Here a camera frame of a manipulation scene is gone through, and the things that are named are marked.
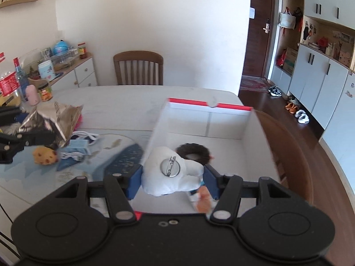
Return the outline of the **white plush badge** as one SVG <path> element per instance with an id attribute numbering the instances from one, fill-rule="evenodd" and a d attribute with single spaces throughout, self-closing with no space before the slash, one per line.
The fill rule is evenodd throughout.
<path id="1" fill-rule="evenodd" d="M 202 164 L 186 160 L 168 147 L 157 147 L 143 164 L 141 186 L 155 197 L 189 192 L 200 187 L 203 173 Z"/>

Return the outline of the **silver foil snack bag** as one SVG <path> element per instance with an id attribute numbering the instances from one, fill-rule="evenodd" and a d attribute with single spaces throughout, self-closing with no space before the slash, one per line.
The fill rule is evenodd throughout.
<path id="1" fill-rule="evenodd" d="M 18 133 L 51 131 L 55 134 L 55 139 L 50 146 L 63 148 L 69 143 L 82 110 L 83 105 L 72 106 L 59 102 L 40 103 L 30 110 L 18 128 Z"/>

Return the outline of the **white blue snack packet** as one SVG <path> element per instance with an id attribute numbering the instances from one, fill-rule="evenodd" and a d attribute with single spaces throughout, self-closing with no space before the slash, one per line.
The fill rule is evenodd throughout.
<path id="1" fill-rule="evenodd" d="M 188 197 L 194 210 L 205 215 L 211 215 L 218 202 L 212 198 L 205 185 L 200 186 L 197 190 L 188 192 Z"/>

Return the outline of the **yellow capybara toy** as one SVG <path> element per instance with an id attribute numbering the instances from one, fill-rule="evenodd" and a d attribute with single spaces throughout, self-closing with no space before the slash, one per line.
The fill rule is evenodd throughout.
<path id="1" fill-rule="evenodd" d="M 57 152 L 48 147 L 37 147 L 33 153 L 35 164 L 52 165 L 58 162 Z"/>

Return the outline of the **red cardboard shoe box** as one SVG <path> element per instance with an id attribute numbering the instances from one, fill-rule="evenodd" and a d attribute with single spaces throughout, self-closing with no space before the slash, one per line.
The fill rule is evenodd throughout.
<path id="1" fill-rule="evenodd" d="M 238 175 L 256 182 L 262 176 L 279 180 L 270 146 L 256 112 L 251 107 L 169 98 L 164 104 L 148 146 L 151 150 L 168 147 L 173 151 L 186 143 L 207 148 L 211 166 L 221 175 Z M 152 196 L 142 186 L 131 202 L 135 211 L 156 214 L 195 214 L 188 192 Z"/>

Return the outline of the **pink small bottle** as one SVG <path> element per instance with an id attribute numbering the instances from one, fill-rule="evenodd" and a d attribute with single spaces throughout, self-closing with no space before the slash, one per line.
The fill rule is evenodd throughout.
<path id="1" fill-rule="evenodd" d="M 40 97 L 37 88 L 34 85 L 28 85 L 25 89 L 26 98 L 31 106 L 39 104 Z"/>

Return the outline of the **sauce jar black lid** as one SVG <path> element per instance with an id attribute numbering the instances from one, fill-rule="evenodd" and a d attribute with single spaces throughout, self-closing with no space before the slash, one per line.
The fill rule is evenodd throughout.
<path id="1" fill-rule="evenodd" d="M 47 102 L 53 98 L 52 90 L 48 82 L 43 82 L 37 88 L 43 102 Z"/>

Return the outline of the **large cola bottle red label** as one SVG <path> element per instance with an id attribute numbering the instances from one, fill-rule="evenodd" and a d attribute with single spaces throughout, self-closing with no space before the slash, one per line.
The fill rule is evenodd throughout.
<path id="1" fill-rule="evenodd" d="M 20 106 L 27 101 L 25 90 L 29 85 L 18 58 L 6 58 L 1 52 L 1 106 Z"/>

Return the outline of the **light blue small carton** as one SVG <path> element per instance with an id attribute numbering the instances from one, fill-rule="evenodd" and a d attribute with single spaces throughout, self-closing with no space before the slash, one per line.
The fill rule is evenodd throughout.
<path id="1" fill-rule="evenodd" d="M 78 152 L 85 156 L 90 156 L 91 151 L 89 148 L 89 140 L 86 139 L 71 139 L 69 144 L 64 147 L 62 153 L 74 153 Z"/>

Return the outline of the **white sunglasses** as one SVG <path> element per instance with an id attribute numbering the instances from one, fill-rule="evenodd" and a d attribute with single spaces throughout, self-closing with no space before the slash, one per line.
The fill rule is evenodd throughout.
<path id="1" fill-rule="evenodd" d="M 70 137 L 71 140 L 87 140 L 89 145 L 95 144 L 100 138 L 99 134 L 90 133 L 87 131 L 74 131 Z"/>

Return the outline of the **white patterned cup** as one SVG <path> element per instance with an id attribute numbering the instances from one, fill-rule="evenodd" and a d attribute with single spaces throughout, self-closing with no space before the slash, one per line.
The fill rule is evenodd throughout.
<path id="1" fill-rule="evenodd" d="M 55 70 L 53 68 L 53 63 L 51 60 L 43 61 L 38 65 L 38 71 L 41 79 L 45 79 L 51 82 L 55 79 Z"/>

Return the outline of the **white sideboard cabinet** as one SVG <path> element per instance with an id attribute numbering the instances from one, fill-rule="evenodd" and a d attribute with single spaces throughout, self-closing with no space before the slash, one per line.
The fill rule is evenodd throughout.
<path id="1" fill-rule="evenodd" d="M 69 90 L 98 86 L 93 55 L 87 54 L 85 59 L 77 59 L 70 67 L 64 68 L 58 78 L 49 82 L 52 90 Z"/>

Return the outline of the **wooden dining chair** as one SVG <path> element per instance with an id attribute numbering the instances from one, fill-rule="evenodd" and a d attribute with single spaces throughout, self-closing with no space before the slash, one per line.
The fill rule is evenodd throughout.
<path id="1" fill-rule="evenodd" d="M 163 85 L 164 58 L 151 51 L 126 51 L 113 57 L 118 85 Z"/>

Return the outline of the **grey wall cabinet unit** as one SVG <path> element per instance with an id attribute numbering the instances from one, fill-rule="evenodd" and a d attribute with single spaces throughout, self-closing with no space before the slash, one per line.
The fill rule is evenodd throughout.
<path id="1" fill-rule="evenodd" d="M 354 0 L 282 0 L 271 79 L 322 127 L 321 141 L 354 183 Z"/>

